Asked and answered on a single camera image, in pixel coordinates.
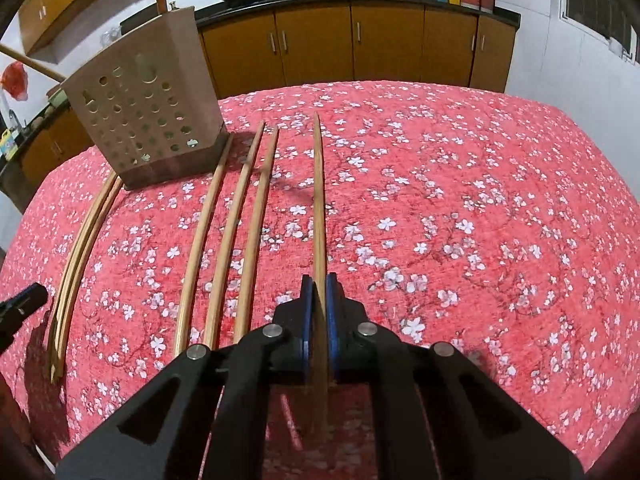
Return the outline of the red hanging plastic bag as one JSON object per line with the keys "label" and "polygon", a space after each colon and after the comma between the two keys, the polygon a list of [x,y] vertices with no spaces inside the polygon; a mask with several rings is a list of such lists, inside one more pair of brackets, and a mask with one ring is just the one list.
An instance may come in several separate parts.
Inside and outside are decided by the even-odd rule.
{"label": "red hanging plastic bag", "polygon": [[20,61],[10,63],[3,70],[1,87],[15,101],[28,100],[28,73]]}

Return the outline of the red floral tablecloth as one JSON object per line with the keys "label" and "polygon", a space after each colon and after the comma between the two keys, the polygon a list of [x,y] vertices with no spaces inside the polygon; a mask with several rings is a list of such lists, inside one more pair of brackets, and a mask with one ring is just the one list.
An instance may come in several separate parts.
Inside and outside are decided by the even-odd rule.
{"label": "red floral tablecloth", "polygon": [[[314,264],[323,133],[328,267],[375,323],[444,340],[591,466],[639,405],[639,205],[554,107],[434,84],[315,84],[221,103],[236,134],[196,282],[204,335],[219,245],[257,127],[274,146],[252,323]],[[1,391],[52,460],[172,359],[209,177],[120,192],[88,259],[66,376],[46,373],[50,312],[1,359]]]}

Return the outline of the beige perforated utensil holder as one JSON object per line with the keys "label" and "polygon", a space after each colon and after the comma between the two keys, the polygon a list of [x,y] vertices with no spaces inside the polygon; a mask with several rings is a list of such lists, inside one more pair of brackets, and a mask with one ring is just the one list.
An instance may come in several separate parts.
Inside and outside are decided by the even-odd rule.
{"label": "beige perforated utensil holder", "polygon": [[229,137],[192,8],[128,32],[61,87],[128,190],[214,170]]}

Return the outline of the yellow detergent bottle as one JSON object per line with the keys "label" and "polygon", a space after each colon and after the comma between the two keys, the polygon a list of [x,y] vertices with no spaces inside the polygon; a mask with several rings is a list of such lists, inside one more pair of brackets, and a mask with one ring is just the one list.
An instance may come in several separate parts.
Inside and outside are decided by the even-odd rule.
{"label": "yellow detergent bottle", "polygon": [[10,129],[2,132],[0,139],[0,153],[6,160],[11,160],[17,152],[18,146]]}

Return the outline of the brown wooden chopstick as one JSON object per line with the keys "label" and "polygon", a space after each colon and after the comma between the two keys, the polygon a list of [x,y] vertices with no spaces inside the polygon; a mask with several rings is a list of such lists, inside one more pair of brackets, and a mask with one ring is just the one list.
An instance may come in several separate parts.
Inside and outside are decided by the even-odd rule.
{"label": "brown wooden chopstick", "polygon": [[224,304],[224,294],[227,290],[228,272],[236,230],[238,229],[246,191],[248,184],[250,183],[250,175],[254,169],[255,159],[260,142],[262,142],[264,130],[265,122],[261,122],[254,135],[252,144],[250,144],[250,149],[245,157],[245,162],[243,162],[239,180],[236,182],[227,221],[224,225],[224,232],[222,233],[221,246],[218,252],[218,259],[212,281],[212,290],[209,294],[205,332],[203,337],[203,344],[206,344],[210,350],[215,350],[219,341],[222,305]]}
{"label": "brown wooden chopstick", "polygon": [[174,356],[178,356],[189,344],[192,311],[195,298],[196,284],[198,284],[198,274],[203,257],[207,233],[212,222],[217,197],[220,192],[224,172],[226,171],[227,159],[231,150],[233,136],[228,136],[224,150],[217,162],[213,179],[209,183],[207,194],[201,209],[198,226],[195,229],[192,240],[186,273],[182,283],[182,291],[177,315],[177,324],[174,339]]}
{"label": "brown wooden chopstick", "polygon": [[248,237],[245,245],[244,266],[238,298],[238,308],[233,330],[233,342],[237,344],[249,331],[252,322],[253,300],[262,222],[264,222],[274,156],[276,156],[280,130],[274,130],[268,144],[265,160],[260,167],[258,189],[254,201]]}
{"label": "brown wooden chopstick", "polygon": [[314,114],[314,325],[312,332],[312,394],[314,426],[312,434],[319,442],[328,436],[329,358],[326,336],[326,196],[324,160],[319,114]]}

